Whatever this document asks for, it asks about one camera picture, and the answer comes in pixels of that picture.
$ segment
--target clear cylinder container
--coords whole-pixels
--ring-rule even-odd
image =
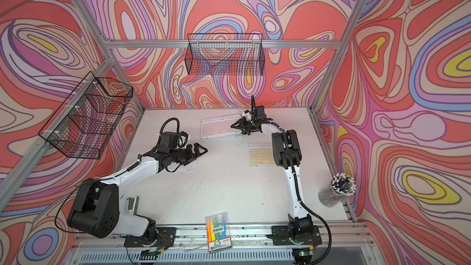
[[[338,202],[342,201],[342,199],[347,197],[348,196],[346,195],[339,195],[337,192],[335,192],[332,189],[331,183],[319,191],[319,201],[321,201],[321,203],[327,207],[333,207]]]

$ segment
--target highlighter package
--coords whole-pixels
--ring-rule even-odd
[[[204,218],[208,235],[208,250],[210,253],[219,252],[232,247],[227,222],[227,213],[219,213]]]

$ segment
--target pen holder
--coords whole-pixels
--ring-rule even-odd
[[[353,195],[355,191],[355,180],[345,173],[337,173],[329,185],[319,191],[319,201],[324,206],[333,207],[342,199]]]
[[[319,201],[327,207],[333,207],[339,201],[347,197],[348,196],[341,196],[335,192],[330,184],[319,191]]]

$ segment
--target green highlighter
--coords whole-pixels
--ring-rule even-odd
[[[214,219],[214,227],[219,227],[219,224],[216,222],[217,219]],[[215,233],[216,239],[221,239],[221,233]]]

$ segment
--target label on package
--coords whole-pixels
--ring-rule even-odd
[[[230,247],[232,247],[230,237],[223,238],[223,239],[217,239],[217,240],[212,241],[208,244],[208,248],[209,248],[210,253],[215,252],[215,251],[219,251],[219,250],[223,250],[223,249],[227,249],[227,248],[230,248]]]
[[[223,231],[224,231],[224,226],[214,227],[214,228],[212,229],[212,232],[213,232],[214,234],[216,234],[216,233],[221,233],[221,232],[223,232]]]

